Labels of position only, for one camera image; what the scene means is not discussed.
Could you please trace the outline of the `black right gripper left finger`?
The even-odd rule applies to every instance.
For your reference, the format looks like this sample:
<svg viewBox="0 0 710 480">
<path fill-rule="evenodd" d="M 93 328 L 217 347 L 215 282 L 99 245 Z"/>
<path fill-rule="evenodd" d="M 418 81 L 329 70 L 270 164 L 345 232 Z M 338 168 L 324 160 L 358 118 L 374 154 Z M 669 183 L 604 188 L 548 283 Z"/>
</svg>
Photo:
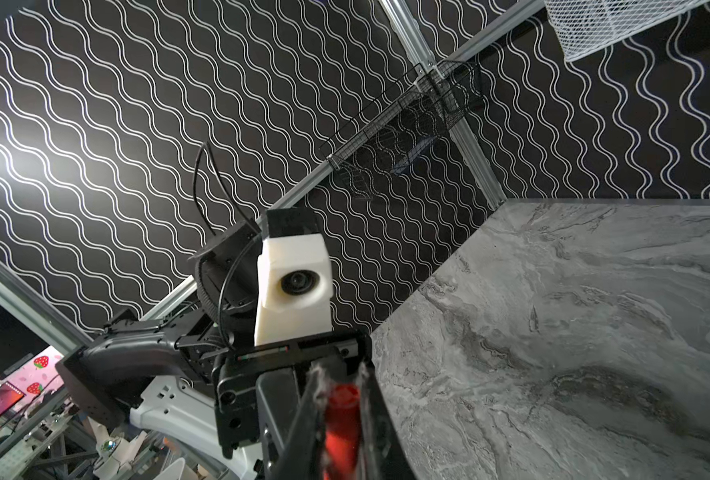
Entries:
<svg viewBox="0 0 710 480">
<path fill-rule="evenodd" d="M 276 452 L 268 461 L 271 479 L 323 477 L 325 410 L 330 391 L 331 376 L 323 367 L 310 369 L 303 390 L 294 370 L 271 374 L 267 406 L 273 442 L 268 449 Z"/>
</svg>

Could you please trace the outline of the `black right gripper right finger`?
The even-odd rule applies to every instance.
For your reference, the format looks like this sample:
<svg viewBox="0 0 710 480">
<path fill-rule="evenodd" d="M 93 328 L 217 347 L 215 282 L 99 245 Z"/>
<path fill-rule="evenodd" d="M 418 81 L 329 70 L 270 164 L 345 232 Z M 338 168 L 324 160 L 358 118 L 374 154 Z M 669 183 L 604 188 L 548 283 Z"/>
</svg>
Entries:
<svg viewBox="0 0 710 480">
<path fill-rule="evenodd" d="M 415 479 L 376 379 L 374 364 L 364 361 L 356 377 L 360 431 L 356 479 Z"/>
</svg>

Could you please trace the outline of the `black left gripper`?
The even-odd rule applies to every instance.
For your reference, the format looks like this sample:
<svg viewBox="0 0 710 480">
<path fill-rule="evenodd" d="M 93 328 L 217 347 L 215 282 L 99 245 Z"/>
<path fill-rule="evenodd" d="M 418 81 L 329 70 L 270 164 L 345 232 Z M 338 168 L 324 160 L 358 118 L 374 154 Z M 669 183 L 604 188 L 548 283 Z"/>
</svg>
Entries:
<svg viewBox="0 0 710 480">
<path fill-rule="evenodd" d="M 268 479 L 289 443 L 305 390 L 316 387 L 310 370 L 327 368 L 336 380 L 354 377 L 372 353 L 364 330 L 331 331 L 263 346 L 225 348 L 215 354 L 213 386 L 219 444 L 228 459 L 240 447 L 261 446 L 257 477 Z"/>
</svg>

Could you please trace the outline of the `red pen cap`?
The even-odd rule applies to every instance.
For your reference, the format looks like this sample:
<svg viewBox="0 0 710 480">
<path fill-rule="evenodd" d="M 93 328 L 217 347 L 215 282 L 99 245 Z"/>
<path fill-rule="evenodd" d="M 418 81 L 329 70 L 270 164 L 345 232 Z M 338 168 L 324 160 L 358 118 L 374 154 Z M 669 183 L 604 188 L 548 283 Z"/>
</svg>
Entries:
<svg viewBox="0 0 710 480">
<path fill-rule="evenodd" d="M 361 438 L 360 391 L 354 384 L 336 385 L 325 413 L 325 479 L 354 479 Z"/>
</svg>

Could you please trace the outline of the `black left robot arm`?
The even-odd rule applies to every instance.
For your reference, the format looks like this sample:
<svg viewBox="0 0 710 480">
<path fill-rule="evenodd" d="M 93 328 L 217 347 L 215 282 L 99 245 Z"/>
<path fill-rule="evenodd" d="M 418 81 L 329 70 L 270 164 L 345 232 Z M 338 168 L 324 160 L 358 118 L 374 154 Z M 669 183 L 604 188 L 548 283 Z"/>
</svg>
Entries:
<svg viewBox="0 0 710 480">
<path fill-rule="evenodd" d="M 271 209 L 193 258 L 200 307 L 117 316 L 58 363 L 109 429 L 177 439 L 240 479 L 377 479 L 383 404 L 372 343 L 333 326 L 330 256 L 313 211 Z"/>
</svg>

